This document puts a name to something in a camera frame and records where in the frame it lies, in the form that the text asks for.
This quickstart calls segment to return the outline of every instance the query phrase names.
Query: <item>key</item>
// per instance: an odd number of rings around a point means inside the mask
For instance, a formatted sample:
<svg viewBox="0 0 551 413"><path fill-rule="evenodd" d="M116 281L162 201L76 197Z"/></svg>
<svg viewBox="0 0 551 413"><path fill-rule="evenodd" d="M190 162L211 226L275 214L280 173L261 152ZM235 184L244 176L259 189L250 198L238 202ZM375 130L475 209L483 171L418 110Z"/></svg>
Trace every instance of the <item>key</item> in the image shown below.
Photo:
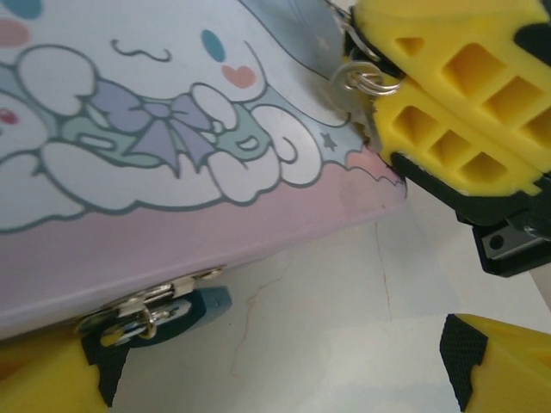
<svg viewBox="0 0 551 413"><path fill-rule="evenodd" d="M373 83L373 90L362 88L361 77ZM329 82L328 93L333 104L350 114L350 120L363 126L368 137L368 148L375 152L382 150L381 137L375 124L376 94L385 95L386 87L382 86L382 75L379 69L369 62L349 62L342 65Z"/></svg>

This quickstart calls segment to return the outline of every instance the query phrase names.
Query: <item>pink tin box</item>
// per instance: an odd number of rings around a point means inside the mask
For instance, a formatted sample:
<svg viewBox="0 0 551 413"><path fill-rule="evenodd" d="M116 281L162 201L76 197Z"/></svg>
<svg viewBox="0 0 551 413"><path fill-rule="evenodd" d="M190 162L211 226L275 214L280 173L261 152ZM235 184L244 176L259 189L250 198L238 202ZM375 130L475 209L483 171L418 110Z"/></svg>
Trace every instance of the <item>pink tin box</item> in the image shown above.
<svg viewBox="0 0 551 413"><path fill-rule="evenodd" d="M321 1L0 7L0 339L405 198L325 99Z"/></svg>

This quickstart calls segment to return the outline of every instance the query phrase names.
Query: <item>star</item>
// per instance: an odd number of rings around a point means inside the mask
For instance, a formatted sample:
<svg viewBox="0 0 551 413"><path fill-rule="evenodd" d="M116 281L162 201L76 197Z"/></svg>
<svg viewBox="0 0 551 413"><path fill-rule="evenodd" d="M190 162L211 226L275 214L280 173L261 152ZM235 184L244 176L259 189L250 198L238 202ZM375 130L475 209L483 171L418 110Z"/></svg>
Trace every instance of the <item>star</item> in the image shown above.
<svg viewBox="0 0 551 413"><path fill-rule="evenodd" d="M321 137L324 139L324 148L329 148L334 152L337 144L331 139L331 135L329 133L322 133Z"/></svg>
<svg viewBox="0 0 551 413"><path fill-rule="evenodd" d="M327 40L325 40L324 37L316 36L316 39L318 39L318 46L324 50L329 50L331 47L329 44L327 44Z"/></svg>

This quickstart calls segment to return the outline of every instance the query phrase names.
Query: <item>metal latch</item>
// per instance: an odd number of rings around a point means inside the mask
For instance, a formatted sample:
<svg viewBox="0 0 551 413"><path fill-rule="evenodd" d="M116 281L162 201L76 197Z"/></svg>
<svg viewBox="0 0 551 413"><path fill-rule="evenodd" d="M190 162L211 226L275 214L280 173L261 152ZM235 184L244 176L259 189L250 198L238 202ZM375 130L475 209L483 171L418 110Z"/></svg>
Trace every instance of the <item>metal latch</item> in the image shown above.
<svg viewBox="0 0 551 413"><path fill-rule="evenodd" d="M184 296L194 290L196 280L210 280L221 272L221 267L198 271L117 299L82 316L77 321L76 332L89 334L99 331L104 347L118 346L135 336L151 339L157 334L159 325L189 311L191 304Z"/></svg>

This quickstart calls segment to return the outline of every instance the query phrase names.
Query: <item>crack in surface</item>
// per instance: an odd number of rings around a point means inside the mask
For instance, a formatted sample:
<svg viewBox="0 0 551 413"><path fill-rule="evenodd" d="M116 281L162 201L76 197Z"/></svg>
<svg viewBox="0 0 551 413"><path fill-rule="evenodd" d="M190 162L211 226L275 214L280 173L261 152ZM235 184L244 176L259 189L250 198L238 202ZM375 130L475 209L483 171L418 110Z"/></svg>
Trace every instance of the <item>crack in surface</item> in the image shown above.
<svg viewBox="0 0 551 413"><path fill-rule="evenodd" d="M235 367L237 365L237 360L238 360L238 353L241 350L241 348L243 347L243 344L245 344L245 340L247 339L247 336L249 335L249 325L251 323L251 313L252 313L252 309L257 304L258 294L260 294L265 288L268 288L269 286L272 286L273 284L276 284L276 282L280 282L281 280L283 280L283 278L285 278L285 276L287 275L287 272L288 272L289 268L293 264L293 261L294 261L294 258L292 256L290 256L288 264L282 270L282 274L279 277L277 277L276 279L274 279L272 281L269 281L266 284L262 284L257 289L257 291L254 294L252 294L245 301L245 303L247 304L247 314L245 316L245 331L243 332L243 335L241 336L241 340L239 341L239 344L235 348L235 352L233 354L233 360L232 360L232 367L230 368L230 375L232 377L234 377L235 379L238 377L237 374L235 373Z"/></svg>
<svg viewBox="0 0 551 413"><path fill-rule="evenodd" d="M379 241L379 220L375 221L375 240L377 241L377 251L379 252L379 261L381 262L382 279L385 283L385 294L387 295L388 317L390 321L393 321L393 310L392 310L392 306L390 306L390 294L388 293L387 272L385 270L385 262L382 259L381 243Z"/></svg>

